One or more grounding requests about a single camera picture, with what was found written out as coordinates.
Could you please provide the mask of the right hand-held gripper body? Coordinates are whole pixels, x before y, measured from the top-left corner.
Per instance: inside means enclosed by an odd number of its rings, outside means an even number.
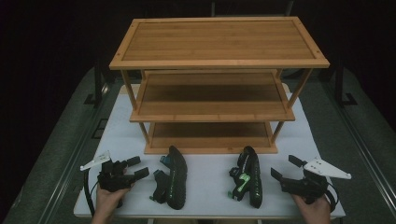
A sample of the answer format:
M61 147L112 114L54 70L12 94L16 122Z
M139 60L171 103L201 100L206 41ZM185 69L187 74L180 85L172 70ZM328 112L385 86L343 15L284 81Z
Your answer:
M322 160L307 161L303 168L304 177L300 180L283 176L280 183L281 190L305 198L307 204L315 202L318 198L326 196L330 204L338 204L338 192L327 180L328 177L350 179L351 174Z

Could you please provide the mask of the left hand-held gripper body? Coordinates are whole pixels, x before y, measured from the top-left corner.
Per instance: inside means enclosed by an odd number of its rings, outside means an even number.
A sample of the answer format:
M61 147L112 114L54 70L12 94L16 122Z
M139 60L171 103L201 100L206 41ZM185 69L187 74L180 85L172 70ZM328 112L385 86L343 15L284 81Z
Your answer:
M110 152L106 151L85 165L81 165L79 169L88 171L96 165L101 165L102 170L97 176L101 188L115 192L119 189L128 189L135 182L134 175L126 175L124 173L124 170L128 168L126 161L113 161L111 160Z

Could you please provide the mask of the black shoe with green strap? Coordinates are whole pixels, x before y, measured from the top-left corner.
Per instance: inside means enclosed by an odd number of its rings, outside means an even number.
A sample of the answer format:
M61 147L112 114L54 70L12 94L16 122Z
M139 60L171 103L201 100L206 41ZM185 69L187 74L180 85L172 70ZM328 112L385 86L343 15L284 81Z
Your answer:
M174 146L169 147L168 154L162 156L160 162L169 169L169 174L163 170L154 172L156 189L150 199L157 203L167 203L171 208L180 210L186 202L187 163Z
M228 197L240 202L249 193L249 204L259 209L262 205L262 179L258 155L251 146L246 146L239 155L237 166L229 171L235 187Z

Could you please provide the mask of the three-tier wooden shelf rack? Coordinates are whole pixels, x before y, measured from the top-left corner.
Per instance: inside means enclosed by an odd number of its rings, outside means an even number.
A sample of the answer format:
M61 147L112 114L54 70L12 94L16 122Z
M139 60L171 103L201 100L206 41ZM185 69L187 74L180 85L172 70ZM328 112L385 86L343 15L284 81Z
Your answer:
M126 85L141 73L127 92L146 153L231 154L275 153L300 94L286 93L283 71L302 70L303 87L329 65L297 17L211 17L135 19L109 67Z

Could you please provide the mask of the person's left hand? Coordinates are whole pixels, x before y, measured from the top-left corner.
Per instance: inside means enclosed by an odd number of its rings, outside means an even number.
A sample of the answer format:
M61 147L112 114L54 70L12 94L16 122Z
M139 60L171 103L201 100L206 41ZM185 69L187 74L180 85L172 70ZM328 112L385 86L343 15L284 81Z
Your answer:
M96 208L92 218L112 217L113 219L119 201L122 200L133 187L134 184L132 184L128 189L119 189L115 192L110 192L106 189L102 189L101 186L98 186L96 191Z

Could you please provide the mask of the person's right hand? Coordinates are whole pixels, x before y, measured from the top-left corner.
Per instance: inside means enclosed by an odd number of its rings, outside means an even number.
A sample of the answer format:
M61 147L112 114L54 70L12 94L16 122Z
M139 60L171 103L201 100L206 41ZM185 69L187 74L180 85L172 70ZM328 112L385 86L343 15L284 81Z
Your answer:
M291 194L291 197L299 208L304 221L331 220L331 207L325 196L311 204L307 204L301 196Z

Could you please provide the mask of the dark metal stand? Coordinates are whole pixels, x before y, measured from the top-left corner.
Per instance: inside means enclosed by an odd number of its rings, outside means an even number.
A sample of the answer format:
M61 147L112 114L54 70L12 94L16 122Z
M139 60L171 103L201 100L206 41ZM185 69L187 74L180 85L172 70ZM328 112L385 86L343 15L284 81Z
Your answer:
M106 79L104 77L103 69L101 68L101 61L97 59L95 61L93 69L93 86L94 92L90 93L85 101L85 105L92 105L97 108L103 100L104 87L106 86Z
M344 93L344 65L341 58L337 59L334 71L334 98L340 107L357 105L357 101L351 93Z

